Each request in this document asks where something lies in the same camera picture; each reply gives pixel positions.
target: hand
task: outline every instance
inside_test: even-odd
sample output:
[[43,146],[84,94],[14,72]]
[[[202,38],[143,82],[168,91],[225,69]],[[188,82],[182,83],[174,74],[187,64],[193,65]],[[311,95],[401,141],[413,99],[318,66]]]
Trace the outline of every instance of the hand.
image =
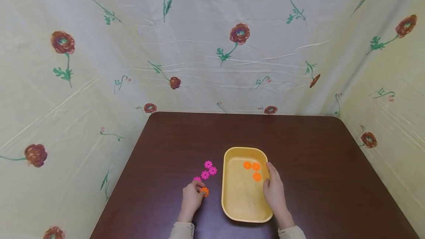
[[205,184],[193,180],[183,189],[182,207],[177,222],[192,222],[193,215],[201,206],[205,192],[200,192]]
[[286,207],[285,192],[282,180],[277,169],[271,163],[267,163],[270,179],[266,178],[263,185],[263,193],[266,202],[272,209],[280,229],[295,226],[292,215]]

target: beige sleeve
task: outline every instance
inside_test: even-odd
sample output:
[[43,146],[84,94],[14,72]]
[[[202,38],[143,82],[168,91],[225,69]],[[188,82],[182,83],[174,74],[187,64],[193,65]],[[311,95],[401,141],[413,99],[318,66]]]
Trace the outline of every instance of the beige sleeve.
[[303,231],[298,226],[277,230],[277,232],[280,239],[305,239]]
[[195,225],[188,222],[176,222],[169,239],[193,239]]

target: yellow tray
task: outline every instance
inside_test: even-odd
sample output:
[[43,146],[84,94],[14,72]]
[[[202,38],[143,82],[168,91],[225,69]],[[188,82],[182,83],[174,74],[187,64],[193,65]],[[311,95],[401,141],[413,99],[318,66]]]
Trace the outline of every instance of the yellow tray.
[[[259,163],[260,181],[252,175],[254,169],[245,169],[243,163]],[[223,187],[221,206],[224,213],[239,222],[267,222],[273,216],[263,195],[263,183],[269,178],[266,167],[267,157],[259,149],[233,147],[224,154]]]

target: floral curtain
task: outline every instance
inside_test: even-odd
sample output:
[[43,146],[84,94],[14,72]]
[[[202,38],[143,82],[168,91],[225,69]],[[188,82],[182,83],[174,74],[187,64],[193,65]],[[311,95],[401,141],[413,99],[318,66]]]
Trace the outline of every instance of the floral curtain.
[[185,111],[340,118],[425,238],[424,2],[0,0],[0,237],[89,238],[149,116]]

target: brown tabletop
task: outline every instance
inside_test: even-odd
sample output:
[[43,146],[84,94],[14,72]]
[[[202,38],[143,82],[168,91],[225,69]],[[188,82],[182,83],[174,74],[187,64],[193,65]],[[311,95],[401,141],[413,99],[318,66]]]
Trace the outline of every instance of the brown tabletop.
[[195,239],[279,238],[274,219],[234,222],[221,209],[223,157],[235,146],[266,153],[307,239],[419,238],[339,119],[170,112],[150,116],[91,238],[168,239],[182,188],[207,160],[218,173],[204,181]]

